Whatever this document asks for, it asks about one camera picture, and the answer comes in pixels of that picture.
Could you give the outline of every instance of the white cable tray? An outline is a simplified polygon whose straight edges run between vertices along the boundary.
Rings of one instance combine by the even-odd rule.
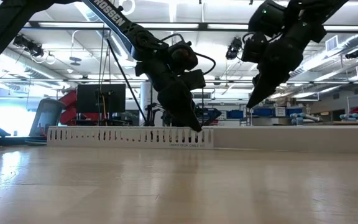
[[[190,128],[56,127],[48,129],[49,146],[129,147],[152,149],[214,149],[214,129],[200,133]]]

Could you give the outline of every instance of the black monitor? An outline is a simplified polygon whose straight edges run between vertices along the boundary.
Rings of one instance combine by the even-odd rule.
[[[102,113],[103,99],[98,99],[100,85],[78,85],[77,113]],[[126,85],[107,84],[101,86],[107,113],[125,112]]]

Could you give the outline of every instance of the sign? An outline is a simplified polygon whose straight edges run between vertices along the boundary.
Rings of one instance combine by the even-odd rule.
[[[282,118],[286,117],[287,113],[285,111],[285,108],[276,108],[276,117]]]

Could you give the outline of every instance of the blue container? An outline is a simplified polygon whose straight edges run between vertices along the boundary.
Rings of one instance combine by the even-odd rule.
[[[296,114],[303,113],[303,109],[302,108],[289,108],[289,109],[287,109],[287,114],[293,114],[293,113],[296,113]]]
[[[227,112],[228,119],[243,119],[244,112],[239,110],[232,110]]]
[[[257,108],[254,109],[253,115],[257,116],[273,116],[273,110],[270,108]]]

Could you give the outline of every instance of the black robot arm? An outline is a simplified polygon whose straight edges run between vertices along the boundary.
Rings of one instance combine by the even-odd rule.
[[[0,5],[0,54],[36,12],[48,9],[55,3],[75,1],[78,0],[3,1]],[[205,73],[201,70],[186,72],[198,64],[199,54],[191,49],[191,42],[185,42],[179,35],[181,41],[169,46],[165,39],[155,38],[142,26],[126,18],[121,13],[121,6],[116,8],[108,0],[81,1],[120,37],[125,48],[139,61],[135,68],[136,75],[144,73],[148,76],[158,91],[158,100],[163,108],[183,124],[201,131],[190,90],[205,87]]]
[[[266,0],[249,22],[249,33],[242,61],[258,64],[254,91],[249,99],[252,108],[286,82],[303,60],[303,51],[310,41],[320,42],[327,34],[323,24],[347,0],[291,0],[283,7]]]

